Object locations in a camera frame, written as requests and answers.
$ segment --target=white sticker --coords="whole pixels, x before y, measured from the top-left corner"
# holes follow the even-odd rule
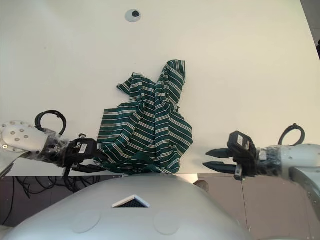
[[[267,152],[265,151],[265,150],[261,150],[260,152],[259,152],[259,159],[260,160],[267,160]]]
[[[237,142],[238,142],[238,144],[240,146],[242,146],[244,144],[244,138],[242,136],[238,135],[238,141]]]
[[[81,145],[81,148],[80,148],[79,154],[84,154],[84,153],[85,153],[85,151],[86,151],[86,149],[87,149],[87,146],[88,146],[88,144],[83,143],[83,144]]]

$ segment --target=vent grille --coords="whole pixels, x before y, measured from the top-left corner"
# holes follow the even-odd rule
[[[116,208],[146,208],[146,206],[134,199],[134,200],[128,201],[125,204],[116,206]]]
[[[150,204],[137,195],[129,196],[112,205],[112,208],[149,208]]]

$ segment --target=round hole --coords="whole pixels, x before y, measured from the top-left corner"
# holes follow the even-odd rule
[[[125,19],[130,23],[135,23],[140,20],[141,13],[136,9],[131,9],[125,13]]]
[[[132,12],[132,16],[134,16],[135,18],[136,17],[139,17],[140,16],[140,13],[138,11],[133,11]]]

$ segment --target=striped fabric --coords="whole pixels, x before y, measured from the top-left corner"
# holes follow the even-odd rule
[[[168,61],[157,83],[133,73],[118,89],[129,101],[105,109],[97,143],[106,158],[96,163],[114,173],[176,173],[192,140],[192,128],[179,114],[185,62]]]

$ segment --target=gray floor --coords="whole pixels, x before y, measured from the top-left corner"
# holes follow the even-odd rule
[[[301,0],[301,4],[308,20],[314,43],[320,40],[320,0]]]
[[[255,239],[283,236],[320,240],[317,219],[305,191],[281,178],[259,176],[236,181],[233,177],[200,177],[209,193]]]
[[[121,176],[101,176],[101,181],[118,178]],[[44,186],[49,186],[50,182],[47,177],[38,177]],[[32,192],[39,192],[43,188],[36,182],[34,177],[28,177],[25,182],[30,184]],[[6,176],[0,181],[0,223],[2,224],[10,211],[13,193],[13,178]],[[33,216],[36,213],[48,208],[49,206],[65,199],[72,195],[66,187],[55,186],[50,190],[46,190],[40,194],[30,194],[30,199],[26,196],[24,189],[18,184],[17,180],[14,182],[14,199],[12,212],[6,221],[5,225],[15,227],[25,219]]]

